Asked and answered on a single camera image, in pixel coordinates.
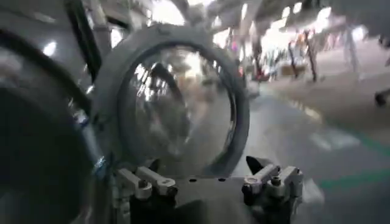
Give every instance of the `screw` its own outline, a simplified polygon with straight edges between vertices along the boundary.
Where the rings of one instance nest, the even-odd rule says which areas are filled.
[[[138,188],[145,188],[147,186],[147,181],[146,180],[140,180],[138,182]]]
[[[274,186],[280,186],[281,181],[280,181],[279,177],[272,177],[271,184]]]

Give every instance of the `ceiling light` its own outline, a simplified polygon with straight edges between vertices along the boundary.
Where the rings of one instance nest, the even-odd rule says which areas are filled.
[[[302,2],[298,2],[294,5],[292,12],[296,14],[299,13],[301,9],[302,9]]]
[[[241,9],[241,20],[243,20],[245,18],[247,9],[248,9],[248,4],[245,3],[243,5],[243,8]]]
[[[290,7],[285,7],[282,11],[282,18],[286,18],[290,15]]]
[[[319,11],[317,19],[327,19],[330,16],[330,13],[332,12],[331,7],[323,8]]]

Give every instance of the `black wheel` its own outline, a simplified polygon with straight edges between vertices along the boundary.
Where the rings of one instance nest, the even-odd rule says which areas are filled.
[[[378,107],[383,107],[386,105],[386,98],[381,94],[375,95],[375,103]]]
[[[230,107],[226,110],[230,114],[229,122],[231,123],[229,124],[227,136],[225,136],[223,151],[207,165],[202,166],[199,170],[189,169],[191,171],[184,171],[189,166],[182,166],[175,170],[172,170],[174,168],[167,168],[165,171],[168,175],[188,175],[189,172],[195,172],[191,173],[192,175],[229,175],[238,163],[246,143],[249,129],[249,104],[243,83],[238,74],[238,68],[234,62],[229,59],[222,49],[215,48],[206,34],[191,27],[159,24],[148,29],[139,30],[122,41],[106,58],[95,83],[96,91],[92,109],[96,126],[100,127],[99,139],[104,147],[115,153],[117,158],[130,161],[136,166],[142,165],[151,157],[163,157],[162,160],[164,161],[164,155],[156,151],[162,151],[163,148],[169,146],[165,145],[164,140],[161,140],[161,138],[149,138],[147,135],[143,135],[144,130],[142,125],[139,124],[141,120],[139,111],[142,111],[138,109],[140,102],[151,105],[151,107],[157,106],[149,103],[152,100],[148,101],[144,97],[140,97],[140,89],[144,87],[142,87],[142,83],[134,83],[143,78],[137,78],[134,74],[136,73],[135,70],[140,66],[148,70],[152,67],[153,63],[151,61],[156,58],[165,58],[165,50],[178,46],[181,48],[177,51],[175,50],[175,52],[181,52],[182,50],[191,51],[192,53],[196,52],[194,54],[199,54],[202,58],[205,58],[205,60],[202,60],[203,62],[211,62],[208,63],[211,64],[210,66],[205,65],[207,63],[203,63],[203,66],[207,67],[205,71],[208,71],[207,69],[218,70],[219,83],[216,85],[216,92],[223,92],[221,91],[221,86],[225,89],[225,97],[230,104]],[[180,77],[176,77],[175,80],[179,83]],[[171,99],[167,101],[160,100],[157,104],[159,108],[171,108],[169,111],[172,114],[182,114],[184,113],[183,111],[190,110],[188,103],[186,104],[187,108],[181,110],[177,106],[178,104]],[[145,113],[144,117],[155,116],[155,114],[147,112],[146,109],[143,111]],[[172,125],[175,122],[178,121],[172,119],[168,123]],[[176,136],[180,138],[179,133],[171,132],[173,129],[167,128],[167,135],[170,135],[172,138],[176,138]],[[198,143],[202,141],[207,142],[209,137],[209,135],[205,134],[207,129],[203,129],[201,132],[205,135],[205,139],[200,139]],[[151,144],[151,142],[157,141],[160,141],[160,143]],[[198,147],[199,150],[213,150],[208,149],[207,144],[204,145],[204,147]],[[182,163],[168,157],[165,161],[166,166]]]
[[[0,222],[69,223],[80,212],[88,157],[68,103],[85,96],[65,87],[70,77],[41,51],[3,30],[0,54]]]

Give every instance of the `concrete floor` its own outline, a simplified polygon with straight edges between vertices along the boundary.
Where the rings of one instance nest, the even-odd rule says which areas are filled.
[[[296,223],[387,223],[390,151],[298,106],[266,93],[254,99],[244,153],[304,172]],[[234,175],[247,174],[243,157]]]
[[[305,173],[296,223],[388,223],[390,106],[374,103],[390,87],[387,52],[372,41],[357,49],[360,76],[343,51],[326,52],[317,57],[323,81],[267,83],[251,103],[246,154]],[[235,174],[246,169],[242,161]]]

